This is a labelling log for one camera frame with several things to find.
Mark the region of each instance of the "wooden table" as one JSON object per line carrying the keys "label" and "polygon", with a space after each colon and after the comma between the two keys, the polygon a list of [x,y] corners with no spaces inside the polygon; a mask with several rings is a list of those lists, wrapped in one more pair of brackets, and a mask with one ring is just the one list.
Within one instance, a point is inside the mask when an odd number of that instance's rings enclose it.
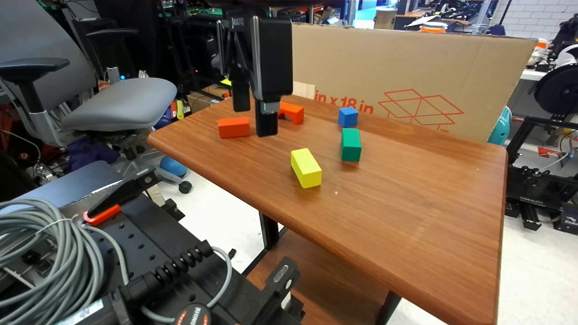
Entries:
{"label": "wooden table", "polygon": [[[305,124],[218,138],[231,100],[147,136],[160,151],[447,322],[494,322],[505,149],[359,115],[362,154],[339,160],[337,109],[299,97]],[[306,145],[323,183],[301,189],[288,151]]]}

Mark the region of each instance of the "green block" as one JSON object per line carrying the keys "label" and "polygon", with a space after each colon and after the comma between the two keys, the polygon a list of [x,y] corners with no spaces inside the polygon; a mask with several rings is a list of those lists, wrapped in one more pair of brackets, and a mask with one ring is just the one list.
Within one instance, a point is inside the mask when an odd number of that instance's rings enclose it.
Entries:
{"label": "green block", "polygon": [[341,160],[357,162],[361,158],[361,133],[357,127],[341,129]]}

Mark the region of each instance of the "white floor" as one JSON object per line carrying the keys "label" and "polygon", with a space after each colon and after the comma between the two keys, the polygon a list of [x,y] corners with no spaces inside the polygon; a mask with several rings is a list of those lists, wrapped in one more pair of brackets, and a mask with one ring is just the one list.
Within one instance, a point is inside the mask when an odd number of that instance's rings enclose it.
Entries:
{"label": "white floor", "polygon": [[[185,212],[184,227],[222,248],[236,248],[232,265],[243,270],[261,250],[258,212],[200,174],[187,171],[187,194],[173,183],[158,183]],[[543,223],[527,230],[518,218],[505,216],[500,279],[500,325],[578,322],[578,236]],[[440,322],[402,299],[391,325]]]}

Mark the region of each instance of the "yellow block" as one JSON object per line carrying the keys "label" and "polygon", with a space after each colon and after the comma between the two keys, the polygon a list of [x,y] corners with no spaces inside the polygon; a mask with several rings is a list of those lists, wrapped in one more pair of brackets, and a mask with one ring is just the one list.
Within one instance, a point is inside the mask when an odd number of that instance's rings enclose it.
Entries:
{"label": "yellow block", "polygon": [[301,187],[321,185],[321,165],[312,156],[308,147],[290,151],[290,167],[299,180]]}
{"label": "yellow block", "polygon": [[184,118],[184,106],[182,100],[176,98],[176,118],[182,120]]}
{"label": "yellow block", "polygon": [[220,79],[220,84],[232,86],[229,77]]}

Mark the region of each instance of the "toy block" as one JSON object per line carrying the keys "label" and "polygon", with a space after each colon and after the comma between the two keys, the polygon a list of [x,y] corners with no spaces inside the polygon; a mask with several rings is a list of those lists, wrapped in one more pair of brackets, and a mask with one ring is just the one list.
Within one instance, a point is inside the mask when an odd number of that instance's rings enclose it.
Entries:
{"label": "toy block", "polygon": [[247,115],[218,118],[216,126],[218,126],[220,138],[250,135],[250,122]]}
{"label": "toy block", "polygon": [[339,124],[341,127],[355,127],[359,111],[352,106],[339,108]]}
{"label": "toy block", "polygon": [[290,151],[290,167],[299,180],[301,187],[321,185],[321,165],[312,156],[308,147]]}
{"label": "toy block", "polygon": [[292,124],[303,124],[303,106],[281,100],[278,106],[279,117],[288,118]]}
{"label": "toy block", "polygon": [[341,160],[361,160],[361,133],[357,127],[341,129]]}

